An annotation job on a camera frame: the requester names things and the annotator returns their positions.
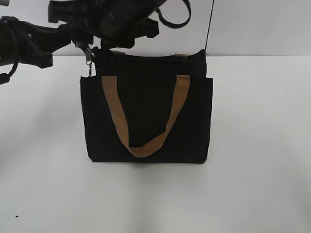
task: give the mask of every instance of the bag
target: bag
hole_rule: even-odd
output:
[[[94,162],[204,163],[213,79],[205,51],[135,57],[96,50],[81,78],[87,151]]]

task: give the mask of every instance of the gray wall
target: gray wall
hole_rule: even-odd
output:
[[[172,53],[195,53],[205,47],[207,27],[212,0],[192,0],[193,17],[189,25],[183,29],[169,29],[160,24],[160,35],[155,39],[141,38],[130,50],[131,54],[166,55]],[[20,20],[42,26],[55,27],[48,23],[49,0],[11,0],[9,7],[0,8],[0,16],[16,16]],[[172,22],[183,22],[188,12],[182,0],[168,0],[161,7],[165,17]],[[55,55],[83,55],[74,46],[67,46]]]
[[[310,56],[310,0],[215,0],[211,56]]]

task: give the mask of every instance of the black canvas bag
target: black canvas bag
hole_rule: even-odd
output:
[[[94,162],[206,161],[213,80],[205,51],[135,57],[95,51],[81,78],[87,151]]]

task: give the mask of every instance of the white backdrop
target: white backdrop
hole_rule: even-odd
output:
[[[209,23],[211,0],[192,0],[193,16],[191,22],[182,29],[169,29],[160,25],[160,35],[154,39],[140,38],[131,54],[140,55],[171,55],[175,53],[193,54],[204,49]],[[11,0],[9,7],[0,8],[0,16],[16,16],[33,24],[55,27],[48,23],[49,0]],[[168,0],[162,7],[165,18],[180,23],[188,18],[188,12],[182,0]],[[55,55],[83,55],[73,45],[59,50]]]
[[[211,56],[311,56],[310,0],[215,0]]]
[[[0,232],[310,233],[311,58],[207,61],[204,165],[92,163],[85,59],[21,65],[0,86]]]

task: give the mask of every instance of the tan handle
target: tan handle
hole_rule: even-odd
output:
[[[121,101],[118,96],[118,77],[117,76],[102,76],[102,84],[104,94],[107,99],[112,120],[116,126],[118,136],[123,145],[137,158],[143,158],[150,156],[157,150],[159,150],[170,133],[178,114],[184,106],[186,101],[189,87],[190,76],[189,75],[177,75],[176,85],[173,95],[173,103],[171,114],[167,122],[165,132],[152,139],[150,142],[142,147],[130,147],[129,146],[129,132],[127,120],[123,111]]]

